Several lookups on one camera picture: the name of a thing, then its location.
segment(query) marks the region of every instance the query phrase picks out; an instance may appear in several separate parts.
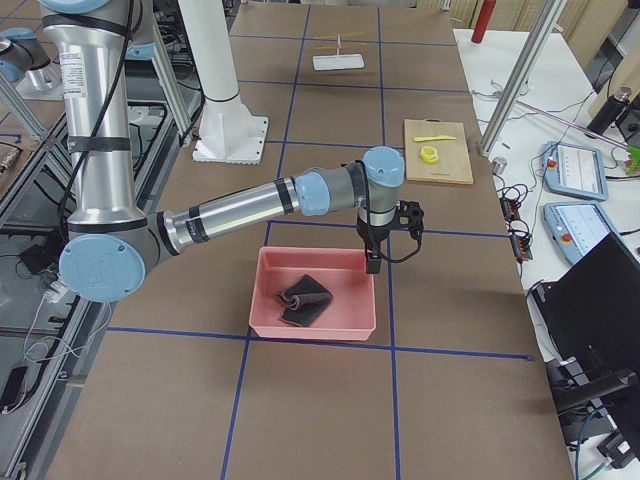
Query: white robotic arm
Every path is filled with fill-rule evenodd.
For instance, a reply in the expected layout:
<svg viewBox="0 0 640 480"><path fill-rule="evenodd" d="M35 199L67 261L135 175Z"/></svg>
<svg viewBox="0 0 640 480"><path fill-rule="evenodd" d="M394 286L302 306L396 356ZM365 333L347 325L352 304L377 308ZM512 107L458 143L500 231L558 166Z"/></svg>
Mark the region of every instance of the white robotic arm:
<svg viewBox="0 0 640 480"><path fill-rule="evenodd" d="M70 241L60 256L60 272L80 296L120 300L158 263L188 246L298 210L323 215L358 207L358 233L371 273L377 273L386 258L380 242L392 229L409 229L419 250L423 212L417 203L398 201L404 160L388 147L373 148L362 162L345 167L310 170L183 212L148 217L135 204L122 65L128 42L149 31L151 0L40 3L45 33L60 51L74 164L71 182L78 197L67 222ZM185 8L189 2L181 3ZM224 15L221 5L219 10ZM228 37L224 39L216 49L229 49L231 58Z"/></svg>

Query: wooden cutting board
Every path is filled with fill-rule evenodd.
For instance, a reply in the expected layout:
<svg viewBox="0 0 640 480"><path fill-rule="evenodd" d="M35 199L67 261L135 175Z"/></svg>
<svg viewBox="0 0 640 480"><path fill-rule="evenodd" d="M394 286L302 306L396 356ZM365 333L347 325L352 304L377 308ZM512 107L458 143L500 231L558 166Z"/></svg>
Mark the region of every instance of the wooden cutting board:
<svg viewBox="0 0 640 480"><path fill-rule="evenodd" d="M415 137L451 135L457 140L414 142ZM438 163L427 164L420 158L422 147L429 145L438 151ZM404 121L404 146L407 180L423 182L473 184L467 140L461 123Z"/></svg>

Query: computer monitor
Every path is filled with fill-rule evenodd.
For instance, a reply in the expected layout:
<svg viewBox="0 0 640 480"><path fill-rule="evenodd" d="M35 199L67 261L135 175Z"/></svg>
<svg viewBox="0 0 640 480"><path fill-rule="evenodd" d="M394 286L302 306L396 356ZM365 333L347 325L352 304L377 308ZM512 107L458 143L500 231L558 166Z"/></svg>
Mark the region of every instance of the computer monitor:
<svg viewBox="0 0 640 480"><path fill-rule="evenodd" d="M625 368L640 375L640 263L620 237L607 235L543 298L541 311L562 358L576 357L592 381ZM602 401L640 458L640 388Z"/></svg>

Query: label on robot arm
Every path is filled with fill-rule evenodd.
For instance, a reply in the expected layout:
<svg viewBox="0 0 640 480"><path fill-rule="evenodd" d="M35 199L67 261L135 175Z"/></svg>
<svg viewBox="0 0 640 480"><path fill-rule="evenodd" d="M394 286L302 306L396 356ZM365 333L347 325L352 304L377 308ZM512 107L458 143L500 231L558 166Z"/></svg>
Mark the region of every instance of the label on robot arm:
<svg viewBox="0 0 640 480"><path fill-rule="evenodd" d="M60 70L64 98L87 98L87 75L82 52L61 53Z"/></svg>

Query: green object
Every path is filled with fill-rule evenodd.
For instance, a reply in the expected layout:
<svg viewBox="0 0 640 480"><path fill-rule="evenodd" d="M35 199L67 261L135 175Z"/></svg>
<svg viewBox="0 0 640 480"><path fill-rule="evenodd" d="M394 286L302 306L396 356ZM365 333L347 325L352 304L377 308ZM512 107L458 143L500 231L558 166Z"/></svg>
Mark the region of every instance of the green object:
<svg viewBox="0 0 640 480"><path fill-rule="evenodd" d="M638 165L640 165L640 148L629 147L627 148L627 152L629 152L629 155L631 155L631 165L627 170L627 175L631 175L631 173L633 173L636 168L638 168Z"/></svg>

